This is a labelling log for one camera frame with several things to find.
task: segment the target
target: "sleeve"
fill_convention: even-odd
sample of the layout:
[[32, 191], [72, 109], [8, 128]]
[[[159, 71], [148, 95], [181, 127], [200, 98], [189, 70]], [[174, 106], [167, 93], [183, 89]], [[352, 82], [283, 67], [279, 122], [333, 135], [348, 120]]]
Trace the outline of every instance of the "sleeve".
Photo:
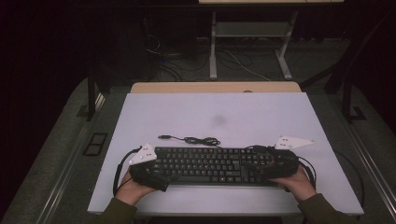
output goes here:
[[111, 199], [106, 210], [88, 224], [130, 224], [137, 208], [118, 199]]
[[323, 197], [317, 194], [298, 205], [309, 224], [353, 224], [359, 223], [354, 217], [336, 211]]

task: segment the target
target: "black keyboard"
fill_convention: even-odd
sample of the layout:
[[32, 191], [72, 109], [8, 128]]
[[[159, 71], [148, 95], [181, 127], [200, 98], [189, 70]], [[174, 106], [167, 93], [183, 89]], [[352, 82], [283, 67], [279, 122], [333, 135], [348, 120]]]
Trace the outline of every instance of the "black keyboard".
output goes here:
[[268, 164], [269, 155], [257, 155], [249, 148], [155, 147], [153, 171], [172, 176], [171, 184], [275, 186], [247, 170], [243, 162]]

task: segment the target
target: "white triangular device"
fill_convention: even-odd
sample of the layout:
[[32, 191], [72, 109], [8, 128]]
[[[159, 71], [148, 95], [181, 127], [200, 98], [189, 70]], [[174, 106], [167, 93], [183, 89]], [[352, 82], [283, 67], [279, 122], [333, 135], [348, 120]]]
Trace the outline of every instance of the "white triangular device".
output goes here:
[[280, 136], [275, 144], [276, 149], [294, 149], [297, 147], [306, 147], [315, 144], [314, 140], [303, 138]]
[[147, 143], [134, 155], [129, 161], [130, 165], [136, 165], [146, 161], [157, 160], [157, 154], [155, 154], [154, 147]]

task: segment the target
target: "hand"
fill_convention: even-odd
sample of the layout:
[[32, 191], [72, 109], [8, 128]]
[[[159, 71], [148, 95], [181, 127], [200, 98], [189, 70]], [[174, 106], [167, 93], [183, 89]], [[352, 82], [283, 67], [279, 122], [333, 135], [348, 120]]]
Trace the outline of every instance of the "hand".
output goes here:
[[121, 181], [121, 186], [116, 193], [116, 198], [129, 205], [135, 205], [143, 196], [154, 192], [156, 189], [152, 189], [140, 184], [135, 183], [132, 180], [129, 170]]
[[316, 190], [311, 185], [308, 176], [306, 176], [303, 166], [301, 165], [299, 165], [297, 173], [292, 176], [270, 180], [276, 182], [281, 187], [290, 190], [298, 203], [317, 194]]

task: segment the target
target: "floor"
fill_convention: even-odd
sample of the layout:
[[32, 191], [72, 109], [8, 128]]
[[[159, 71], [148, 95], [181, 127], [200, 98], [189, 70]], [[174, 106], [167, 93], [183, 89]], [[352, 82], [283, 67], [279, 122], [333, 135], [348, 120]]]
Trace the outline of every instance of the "floor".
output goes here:
[[[285, 81], [274, 54], [280, 44], [277, 39], [221, 39], [217, 43], [218, 81]], [[285, 56], [292, 81], [301, 83], [333, 65], [348, 45], [347, 40], [338, 39], [292, 41]], [[168, 52], [165, 60], [153, 65], [151, 81], [212, 81], [208, 48], [203, 44], [197, 52], [194, 57]], [[360, 223], [395, 223], [394, 211], [390, 212], [389, 207], [394, 205], [391, 196], [396, 188], [396, 137], [357, 89], [353, 90], [352, 104], [361, 109], [366, 120], [347, 123], [340, 113], [341, 91], [326, 94], [326, 81], [327, 77], [303, 91], [307, 92], [357, 197], [364, 198], [365, 214]], [[111, 139], [131, 86], [114, 80], [111, 91], [98, 98], [97, 113], [90, 122], [84, 117], [86, 87], [85, 80], [70, 96], [2, 223], [85, 223], [95, 216], [86, 210], [110, 141], [105, 142], [98, 157], [81, 153], [93, 133], [108, 133], [107, 139]], [[372, 162], [364, 161], [362, 155]], [[375, 174], [373, 165], [379, 174]], [[302, 223], [303, 218], [282, 220], [294, 224]]]

